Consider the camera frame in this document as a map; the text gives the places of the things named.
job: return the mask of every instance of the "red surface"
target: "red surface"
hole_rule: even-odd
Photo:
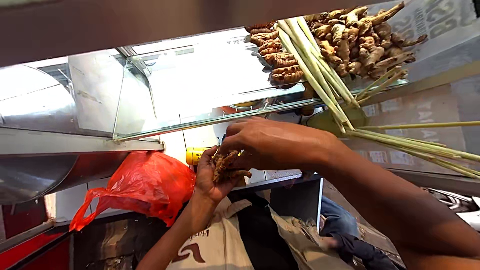
[[[70,238],[67,237],[60,244],[22,267],[22,270],[68,270],[69,248]]]
[[[17,204],[13,215],[10,215],[12,205],[2,205],[1,210],[7,239],[47,221],[43,197],[38,199],[38,203],[32,200]]]
[[[0,253],[0,269],[1,270],[7,269],[8,267],[14,265],[18,261],[32,254],[33,252],[37,251],[39,248],[57,239],[62,234],[63,233],[55,233],[55,234],[42,233],[26,242],[23,242],[19,245],[12,247],[7,251]]]

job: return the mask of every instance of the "blue jeans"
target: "blue jeans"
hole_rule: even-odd
[[[347,233],[360,237],[357,220],[347,210],[325,196],[322,196],[320,213],[327,218],[321,235]]]

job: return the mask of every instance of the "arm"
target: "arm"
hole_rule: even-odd
[[[412,183],[362,158],[331,133],[252,118],[230,126],[220,151],[244,149],[235,166],[316,170],[392,240],[412,269],[480,267],[480,236]]]
[[[138,264],[137,270],[165,269],[185,241],[204,230],[218,203],[235,186],[235,182],[213,183],[214,166],[210,164],[217,147],[206,150],[197,168],[195,191],[187,206],[172,227],[148,251]]]

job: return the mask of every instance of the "hand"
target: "hand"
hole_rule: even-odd
[[[332,168],[352,152],[327,131],[260,117],[228,127],[220,151],[231,150],[245,150],[233,167],[258,170]]]
[[[215,205],[217,205],[232,190],[239,180],[239,178],[237,178],[233,181],[225,181],[222,183],[213,182],[215,165],[212,164],[210,160],[216,153],[216,150],[217,146],[205,150],[198,161],[197,186],[195,188],[195,193],[212,200]]]

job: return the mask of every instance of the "red plastic bag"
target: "red plastic bag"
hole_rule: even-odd
[[[180,161],[156,151],[132,152],[112,175],[107,188],[88,190],[70,231],[81,230],[108,208],[158,217],[170,227],[182,204],[192,196],[194,186],[195,173]],[[95,212],[83,218],[95,197],[99,197]]]

